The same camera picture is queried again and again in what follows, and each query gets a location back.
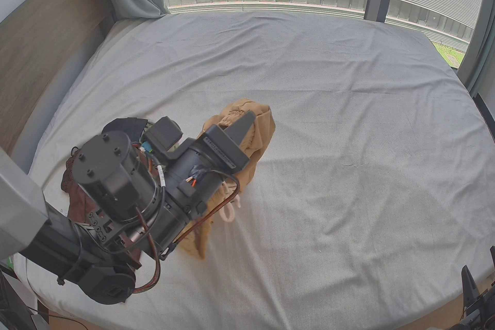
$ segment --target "white cable label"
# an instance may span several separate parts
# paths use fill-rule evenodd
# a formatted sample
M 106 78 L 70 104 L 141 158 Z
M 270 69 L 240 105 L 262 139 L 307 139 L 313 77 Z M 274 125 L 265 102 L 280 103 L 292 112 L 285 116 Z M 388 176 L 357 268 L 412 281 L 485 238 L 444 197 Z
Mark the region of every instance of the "white cable label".
M 165 187 L 165 177 L 163 175 L 163 167 L 161 165 L 158 165 L 156 168 L 158 169 L 158 174 L 160 176 L 160 185 L 162 187 Z

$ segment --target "yellow fabric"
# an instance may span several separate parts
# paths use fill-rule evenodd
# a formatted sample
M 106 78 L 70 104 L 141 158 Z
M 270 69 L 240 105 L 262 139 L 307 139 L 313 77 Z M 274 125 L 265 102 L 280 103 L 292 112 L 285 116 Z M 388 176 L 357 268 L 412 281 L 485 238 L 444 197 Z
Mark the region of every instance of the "yellow fabric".
M 256 103 L 252 100 L 243 98 L 237 102 L 229 104 L 220 114 L 211 117 L 203 125 L 203 132 L 213 124 L 217 124 L 221 128 L 226 128 L 249 110 L 256 114 L 256 119 L 241 143 L 241 149 L 250 158 L 250 162 L 244 170 L 236 174 L 241 185 L 240 193 L 254 177 L 256 164 L 268 147 L 272 135 L 275 132 L 275 122 L 273 121 L 270 107 L 266 104 Z M 207 213 L 222 202 L 224 198 L 226 198 L 225 192 L 222 188 L 219 188 L 213 197 L 211 197 L 208 201 Z M 210 217 L 201 226 L 199 226 L 195 232 L 190 233 L 181 243 L 179 243 L 179 246 L 191 256 L 204 260 L 206 257 L 207 242 L 211 231 L 211 225 L 213 224 L 216 216 L 217 214 Z M 185 228 L 183 233 L 192 225 L 193 224 Z

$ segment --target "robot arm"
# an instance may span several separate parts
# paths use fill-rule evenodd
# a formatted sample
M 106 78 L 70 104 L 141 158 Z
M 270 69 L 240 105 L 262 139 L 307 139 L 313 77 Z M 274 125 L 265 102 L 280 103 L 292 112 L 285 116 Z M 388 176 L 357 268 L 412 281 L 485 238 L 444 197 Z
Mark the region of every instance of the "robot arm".
M 16 214 L 0 217 L 0 233 L 8 235 L 1 238 L 1 256 L 19 251 L 56 274 L 59 284 L 73 282 L 99 303 L 125 301 L 135 290 L 133 269 L 141 266 L 128 250 L 139 247 L 162 260 L 173 251 L 177 236 L 205 214 L 223 181 L 237 180 L 233 175 L 248 164 L 239 146 L 254 120 L 249 111 L 230 127 L 213 125 L 174 151 L 169 150 L 182 131 L 168 117 L 146 131 L 146 150 L 121 131 L 93 137 L 72 167 L 74 180 L 98 206 L 90 225 L 71 222 L 47 204 L 41 189 L 0 151 L 3 214 Z

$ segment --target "bed sheet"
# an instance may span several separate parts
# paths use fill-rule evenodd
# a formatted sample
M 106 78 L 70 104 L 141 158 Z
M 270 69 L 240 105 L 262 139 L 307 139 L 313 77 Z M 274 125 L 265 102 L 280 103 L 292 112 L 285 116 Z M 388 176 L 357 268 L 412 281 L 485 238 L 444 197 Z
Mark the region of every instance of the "bed sheet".
M 117 117 L 168 115 L 196 136 L 247 97 L 277 129 L 205 261 L 177 249 L 158 285 L 102 306 L 16 257 L 49 307 L 107 329 L 394 328 L 491 268 L 495 145 L 420 32 L 293 13 L 118 24 L 47 129 L 30 176 L 64 214 L 65 160 Z M 145 256 L 137 284 L 152 276 Z

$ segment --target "white bed sheet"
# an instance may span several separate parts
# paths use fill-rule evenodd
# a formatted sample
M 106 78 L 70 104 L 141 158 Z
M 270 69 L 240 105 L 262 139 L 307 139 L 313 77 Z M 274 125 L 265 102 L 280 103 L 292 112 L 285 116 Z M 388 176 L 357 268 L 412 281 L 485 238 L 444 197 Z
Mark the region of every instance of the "white bed sheet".
M 118 24 L 53 117 L 30 176 L 67 212 L 71 147 L 117 117 L 185 136 L 241 98 L 277 129 L 204 262 L 179 249 L 159 284 L 102 306 L 17 257 L 43 302 L 108 329 L 393 328 L 492 269 L 495 145 L 426 37 L 381 23 L 245 12 Z M 152 275 L 147 256 L 137 284 Z

